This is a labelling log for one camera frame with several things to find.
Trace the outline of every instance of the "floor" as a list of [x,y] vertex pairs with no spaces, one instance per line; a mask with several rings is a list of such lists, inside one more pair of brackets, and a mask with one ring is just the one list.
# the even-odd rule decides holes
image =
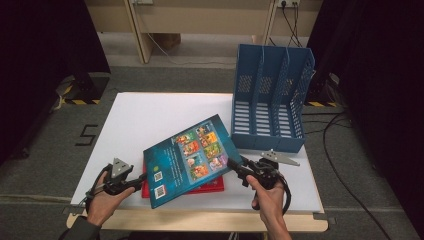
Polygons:
[[[252,41],[250,36],[183,34],[181,37],[181,44],[167,54],[155,48],[149,64],[141,64],[132,34],[99,34],[112,77],[116,74],[127,78],[143,68],[234,70],[238,44]],[[290,42],[289,38],[281,37],[272,40],[283,46]],[[308,39],[300,40],[305,46]],[[126,84],[126,89],[134,85],[129,82],[122,84]],[[156,91],[162,88],[160,83],[151,84],[159,84],[155,85]],[[116,86],[105,92],[102,99],[104,104],[85,108],[63,106],[61,111],[46,121],[37,135],[30,161],[8,161],[0,167],[0,239],[56,239],[52,236],[58,237],[65,230],[67,215],[62,211],[69,203],[69,194],[74,191],[78,176],[92,151],[92,147],[75,150],[75,141],[80,141],[82,124],[99,121],[99,118],[104,121],[106,116],[103,115],[113,103],[115,90],[120,89],[118,84]],[[304,107],[305,148],[329,229],[322,233],[292,233],[293,238],[389,239],[389,236],[390,239],[419,239],[390,186],[374,168],[372,157],[349,115],[342,114],[335,124],[324,131],[335,114],[344,111],[341,105],[342,102],[338,102],[337,107]],[[63,156],[67,156],[68,162],[56,160]],[[66,183],[55,180],[61,176],[67,179]],[[382,226],[387,236],[378,225]],[[123,239],[128,235],[126,231],[102,230],[102,240]]]

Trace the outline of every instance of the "blue file organizer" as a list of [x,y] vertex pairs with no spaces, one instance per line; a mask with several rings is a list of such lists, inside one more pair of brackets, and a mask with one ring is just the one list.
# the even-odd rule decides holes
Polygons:
[[239,45],[231,121],[237,148],[299,152],[314,65],[308,48]]

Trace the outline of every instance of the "red book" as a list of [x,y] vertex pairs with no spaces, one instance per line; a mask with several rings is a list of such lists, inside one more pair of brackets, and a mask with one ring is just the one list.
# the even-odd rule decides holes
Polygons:
[[[146,171],[146,166],[143,164],[143,172]],[[195,188],[186,194],[196,194],[196,193],[209,193],[209,192],[222,192],[224,191],[224,179],[222,176],[215,178],[214,180],[203,184],[202,186]],[[141,197],[150,198],[149,193],[149,183],[144,181],[141,184]]]

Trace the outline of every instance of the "gray carpet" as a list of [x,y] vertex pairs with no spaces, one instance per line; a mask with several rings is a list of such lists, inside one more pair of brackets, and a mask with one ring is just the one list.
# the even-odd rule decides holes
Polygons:
[[[9,160],[0,167],[0,239],[57,239],[66,229],[68,206],[95,145],[86,134],[98,136],[118,92],[231,93],[234,70],[113,67],[98,105],[65,104],[54,111],[29,146],[27,159]],[[323,132],[340,107],[305,107],[306,151],[330,220],[324,233],[293,233],[294,239],[386,239],[371,217],[337,179],[324,151]],[[369,208],[392,239],[419,239],[396,197],[361,144],[346,115],[328,129],[326,146],[338,174]],[[128,236],[125,231],[102,230],[102,239]]]

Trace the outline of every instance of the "white table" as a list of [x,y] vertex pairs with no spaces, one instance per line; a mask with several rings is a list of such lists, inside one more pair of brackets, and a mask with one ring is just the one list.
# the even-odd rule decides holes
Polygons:
[[[219,114],[228,132],[231,125],[232,94],[120,93],[87,163],[71,204],[77,205],[100,170],[117,157],[134,165],[127,180],[142,173],[143,150],[214,114]],[[240,150],[252,160],[258,151]],[[300,167],[280,164],[292,192],[285,215],[289,231],[325,231],[326,220],[305,148],[286,154]],[[254,192],[241,185],[235,172],[224,175],[225,191],[178,197],[157,209],[136,192],[122,202],[104,229],[163,231],[266,231],[257,211],[251,209]],[[68,227],[76,216],[70,215]]]

